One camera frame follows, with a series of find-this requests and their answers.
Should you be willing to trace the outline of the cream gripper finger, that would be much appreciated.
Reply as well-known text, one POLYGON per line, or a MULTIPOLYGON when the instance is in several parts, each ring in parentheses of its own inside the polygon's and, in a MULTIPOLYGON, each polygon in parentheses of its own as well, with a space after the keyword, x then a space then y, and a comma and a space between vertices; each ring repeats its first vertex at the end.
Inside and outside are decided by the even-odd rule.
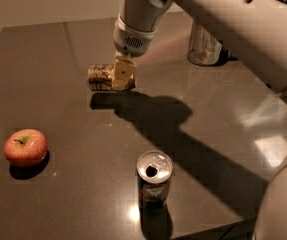
POLYGON ((114 90, 125 90, 136 70, 136 63, 130 54, 116 52, 112 87, 114 90))

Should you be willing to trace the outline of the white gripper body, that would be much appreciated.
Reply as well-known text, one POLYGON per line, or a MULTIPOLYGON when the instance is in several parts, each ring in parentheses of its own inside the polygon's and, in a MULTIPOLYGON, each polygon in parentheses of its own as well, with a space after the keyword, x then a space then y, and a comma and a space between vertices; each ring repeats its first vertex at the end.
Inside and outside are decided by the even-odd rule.
POLYGON ((125 19, 118 16, 113 33, 115 48, 120 54, 140 57, 149 50, 155 33, 154 20, 139 20, 137 26, 131 26, 125 19))

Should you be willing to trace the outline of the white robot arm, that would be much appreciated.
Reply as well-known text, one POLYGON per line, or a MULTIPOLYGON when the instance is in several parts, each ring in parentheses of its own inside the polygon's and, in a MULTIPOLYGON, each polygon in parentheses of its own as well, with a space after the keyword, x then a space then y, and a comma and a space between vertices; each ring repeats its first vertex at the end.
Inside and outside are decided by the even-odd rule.
MULTIPOLYGON (((287 5, 276 0, 123 0, 115 24, 112 86, 126 87, 172 3, 221 41, 287 104, 287 5)), ((268 188, 253 240, 287 240, 287 157, 268 188)))

